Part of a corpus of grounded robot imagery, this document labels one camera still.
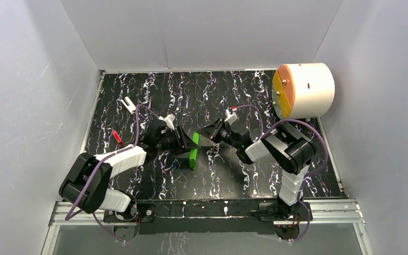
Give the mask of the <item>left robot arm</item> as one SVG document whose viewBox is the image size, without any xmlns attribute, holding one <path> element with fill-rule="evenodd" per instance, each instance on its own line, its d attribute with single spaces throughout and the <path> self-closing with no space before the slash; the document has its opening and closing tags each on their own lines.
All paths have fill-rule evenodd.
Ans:
<svg viewBox="0 0 408 255">
<path fill-rule="evenodd" d="M 59 195 L 85 213 L 110 210 L 124 221 L 131 221 L 138 212 L 135 198 L 110 189 L 111 178 L 153 161 L 160 151 L 181 155 L 197 147 L 181 126 L 173 126 L 164 118 L 155 119 L 134 144 L 106 154 L 79 154 L 59 187 Z"/>
</svg>

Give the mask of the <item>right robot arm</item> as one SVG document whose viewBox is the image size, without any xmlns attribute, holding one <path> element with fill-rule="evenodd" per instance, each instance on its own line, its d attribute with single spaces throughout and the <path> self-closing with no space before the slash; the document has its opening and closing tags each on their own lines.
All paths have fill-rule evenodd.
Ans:
<svg viewBox="0 0 408 255">
<path fill-rule="evenodd" d="M 282 186 L 277 195 L 277 204 L 261 205 L 253 213 L 256 217 L 274 216 L 291 220 L 303 204 L 301 185 L 318 148 L 293 126 L 294 123 L 305 125 L 299 120 L 283 119 L 257 141 L 251 139 L 250 131 L 245 126 L 230 124 L 222 119 L 197 131 L 214 143 L 224 142 L 235 148 L 239 160 L 245 164 L 272 157 L 282 168 Z"/>
</svg>

